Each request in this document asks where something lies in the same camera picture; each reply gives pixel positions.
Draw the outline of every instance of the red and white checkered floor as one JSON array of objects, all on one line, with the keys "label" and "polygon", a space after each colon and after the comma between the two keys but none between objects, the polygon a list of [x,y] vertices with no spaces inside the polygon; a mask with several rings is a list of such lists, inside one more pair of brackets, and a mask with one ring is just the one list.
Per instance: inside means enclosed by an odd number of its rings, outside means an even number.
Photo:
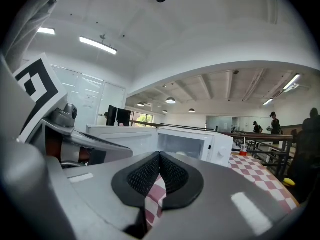
[{"label": "red and white checkered floor", "polygon": [[[287,213],[297,207],[286,187],[279,183],[276,177],[266,170],[257,159],[251,156],[231,155],[228,167],[268,192]],[[166,185],[159,175],[145,199],[145,213],[149,228],[153,227],[160,219],[162,202],[165,197],[167,197]]]}]

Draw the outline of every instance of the microwave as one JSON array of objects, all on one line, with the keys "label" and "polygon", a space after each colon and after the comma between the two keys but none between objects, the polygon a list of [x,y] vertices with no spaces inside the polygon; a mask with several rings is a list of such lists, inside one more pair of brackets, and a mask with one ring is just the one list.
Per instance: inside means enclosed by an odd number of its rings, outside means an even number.
[{"label": "microwave", "polygon": [[87,125],[86,133],[130,148],[133,156],[171,152],[228,167],[234,138],[212,131],[175,127]]}]

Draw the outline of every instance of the fluorescent light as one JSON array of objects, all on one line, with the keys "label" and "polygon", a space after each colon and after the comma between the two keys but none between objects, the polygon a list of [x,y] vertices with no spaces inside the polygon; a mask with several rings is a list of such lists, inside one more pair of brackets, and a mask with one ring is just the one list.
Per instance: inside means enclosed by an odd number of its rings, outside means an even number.
[{"label": "fluorescent light", "polygon": [[169,98],[166,99],[165,102],[168,103],[168,104],[175,104],[176,100],[174,98],[172,98],[172,97],[169,97]]},{"label": "fluorescent light", "polygon": [[75,87],[74,85],[71,85],[71,84],[67,84],[67,83],[62,83],[63,85],[65,85],[65,86],[71,86],[71,87]]},{"label": "fluorescent light", "polygon": [[83,80],[86,80],[86,81],[88,81],[88,82],[91,82],[91,83],[95,83],[95,84],[97,84],[97,85],[102,85],[102,83],[100,83],[100,82],[95,82],[95,81],[92,81],[92,80],[89,80],[89,79],[86,79],[86,78],[83,78],[82,77],[82,79]]},{"label": "fluorescent light", "polygon": [[93,92],[93,93],[96,93],[98,94],[99,92],[98,91],[94,91],[94,90],[88,90],[88,89],[85,89],[86,91],[89,91],[89,92]]},{"label": "fluorescent light", "polygon": [[107,46],[107,45],[105,45],[103,43],[99,43],[97,41],[93,41],[93,40],[88,39],[88,38],[83,37],[83,36],[80,36],[79,40],[80,40],[81,43],[85,43],[87,45],[97,47],[97,48],[102,49],[102,50],[104,50],[104,51],[106,51],[108,53],[111,53],[113,55],[117,54],[117,50],[116,49],[113,49],[112,47]]},{"label": "fluorescent light", "polygon": [[284,90],[288,89],[297,79],[300,77],[299,74],[296,74],[295,77],[283,88]]},{"label": "fluorescent light", "polygon": [[264,103],[263,105],[265,106],[265,105],[269,104],[270,102],[272,102],[273,100],[274,100],[274,99],[271,98],[271,99],[269,99],[266,103]]},{"label": "fluorescent light", "polygon": [[82,75],[85,76],[85,77],[94,78],[94,79],[97,79],[97,80],[103,82],[103,80],[101,80],[100,78],[97,78],[97,77],[94,77],[94,76],[91,76],[91,75],[88,75],[88,74],[82,74]]},{"label": "fluorescent light", "polygon": [[56,31],[55,31],[54,28],[40,27],[38,29],[38,33],[45,33],[45,34],[55,35]]},{"label": "fluorescent light", "polygon": [[290,92],[292,90],[295,90],[299,87],[300,85],[297,84],[297,83],[294,83],[293,85],[291,85],[288,89],[286,89],[284,92],[287,93],[287,92]]}]

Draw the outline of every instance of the red and white checkered cloth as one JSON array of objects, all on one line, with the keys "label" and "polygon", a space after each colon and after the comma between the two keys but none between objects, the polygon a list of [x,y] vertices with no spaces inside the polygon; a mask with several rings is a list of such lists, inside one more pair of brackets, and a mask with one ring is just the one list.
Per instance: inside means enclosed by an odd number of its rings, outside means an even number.
[{"label": "red and white checkered cloth", "polygon": [[[259,163],[259,160],[252,156],[231,155],[228,167],[272,195],[287,213],[297,207],[286,187],[279,183],[276,177]],[[165,197],[167,197],[166,185],[159,175],[145,199],[145,215],[149,229],[154,227],[161,217]]]}]

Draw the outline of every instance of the white wall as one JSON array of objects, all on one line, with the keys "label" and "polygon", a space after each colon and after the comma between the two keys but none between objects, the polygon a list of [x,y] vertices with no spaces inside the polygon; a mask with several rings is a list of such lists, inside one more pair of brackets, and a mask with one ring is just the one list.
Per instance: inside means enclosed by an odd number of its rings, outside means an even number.
[{"label": "white wall", "polygon": [[190,114],[189,109],[195,109],[195,114],[203,114],[206,116],[228,116],[228,117],[269,117],[274,111],[274,106],[269,104],[248,103],[248,102],[232,102],[217,100],[199,100],[190,101],[188,103],[176,103],[168,106],[170,114]]},{"label": "white wall", "polygon": [[167,114],[162,123],[168,125],[205,128],[206,120],[207,116],[205,114]]},{"label": "white wall", "polygon": [[[195,113],[188,112],[191,108],[195,109]],[[240,118],[237,123],[239,130],[252,132],[252,124],[257,121],[264,129],[263,133],[267,133],[267,127],[271,125],[270,114],[274,109],[272,104],[263,106],[247,102],[215,100],[176,103],[169,107],[169,113],[163,119],[163,123],[204,128],[207,116],[237,117]]]},{"label": "white wall", "polygon": [[163,123],[164,118],[165,118],[165,116],[163,116],[163,115],[155,114],[153,116],[153,123],[154,124],[161,124],[161,123]]},{"label": "white wall", "polygon": [[320,77],[314,76],[311,89],[296,89],[286,100],[275,101],[276,117],[281,126],[301,125],[310,117],[310,110],[320,112]]}]

